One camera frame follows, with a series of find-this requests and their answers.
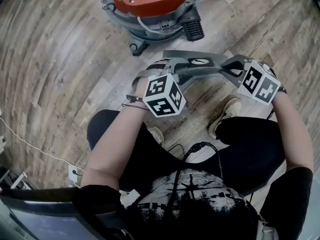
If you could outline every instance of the black pants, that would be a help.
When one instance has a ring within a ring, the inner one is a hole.
[[[87,129],[91,149],[118,114],[119,111],[102,110],[91,119]],[[274,121],[233,117],[221,122],[216,135],[229,145],[219,151],[223,181],[244,196],[264,187],[285,159],[280,130]],[[217,155],[200,163],[183,163],[163,149],[143,123],[120,178],[120,188],[136,189],[143,195],[156,178],[169,175],[181,166],[220,177]]]

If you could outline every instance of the white cube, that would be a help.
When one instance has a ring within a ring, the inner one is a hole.
[[[247,96],[262,104],[269,105],[275,97],[281,83],[270,68],[252,60],[237,93]]]
[[[179,115],[186,104],[174,77],[166,74],[148,78],[143,102],[157,118]]]

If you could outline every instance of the sneaker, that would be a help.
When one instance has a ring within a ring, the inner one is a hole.
[[[227,104],[225,104],[221,112],[221,115],[212,124],[210,124],[209,130],[208,130],[209,135],[212,138],[217,139],[216,129],[218,125],[221,123],[221,121],[223,119],[237,117],[240,114],[240,111],[241,111],[241,99],[237,97],[230,99],[227,102]]]
[[[153,138],[160,144],[160,146],[164,145],[165,137],[158,127],[148,128],[148,131],[152,134]]]

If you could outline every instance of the hand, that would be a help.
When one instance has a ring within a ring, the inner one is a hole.
[[[148,78],[147,77],[141,77],[138,81],[138,84],[136,86],[136,90],[134,93],[134,96],[137,96],[139,98],[143,98],[146,92],[146,89],[148,87]]]
[[[166,65],[168,63],[168,59],[164,59],[164,60],[159,60],[156,61],[155,63],[153,63],[151,66],[149,66],[146,70],[151,70],[154,72],[163,72],[163,69],[160,68],[150,68],[153,65],[158,65],[158,64],[164,64]],[[148,78],[147,77],[141,77],[138,81],[138,84],[136,86],[136,91],[134,93],[135,96],[139,97],[139,98],[143,98],[146,92],[146,88],[148,87]]]

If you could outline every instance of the white cable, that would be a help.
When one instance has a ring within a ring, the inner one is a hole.
[[[175,32],[179,31],[180,29],[182,29],[182,26],[181,27],[178,27],[177,29],[175,29],[174,31],[172,32],[160,32],[160,31],[157,31],[157,30],[152,30],[150,29],[147,25],[145,25],[141,18],[140,17],[137,17],[138,19],[138,22],[139,24],[141,25],[141,27],[143,27],[146,31],[150,32],[150,33],[155,33],[155,34],[160,34],[160,35],[171,35],[171,34],[174,34]]]
[[[78,187],[80,189],[80,186],[78,186],[74,181],[72,181],[72,182],[76,187]]]
[[[70,162],[68,162],[68,161],[66,161],[66,160],[64,160],[64,159],[62,159],[62,158],[55,157],[55,156],[52,155],[52,154],[43,152],[41,149],[39,149],[39,148],[31,145],[30,143],[28,143],[27,141],[25,141],[23,138],[20,138],[20,136],[19,136],[18,134],[16,134],[16,133],[9,127],[9,125],[6,124],[6,122],[5,122],[1,117],[0,117],[0,120],[4,123],[4,125],[5,125],[16,137],[18,137],[21,141],[25,142],[27,145],[33,147],[34,149],[40,151],[41,153],[43,153],[43,154],[45,154],[45,155],[48,155],[48,156],[50,156],[50,157],[52,157],[52,158],[54,158],[54,159],[60,160],[60,161],[64,161],[64,162],[66,162],[68,165],[71,165],[71,166],[73,166],[73,167],[75,167],[75,168],[78,168],[78,169],[80,169],[80,170],[82,170],[82,171],[85,171],[85,170],[82,169],[81,167],[75,166],[75,165],[73,165],[72,163],[70,163]]]

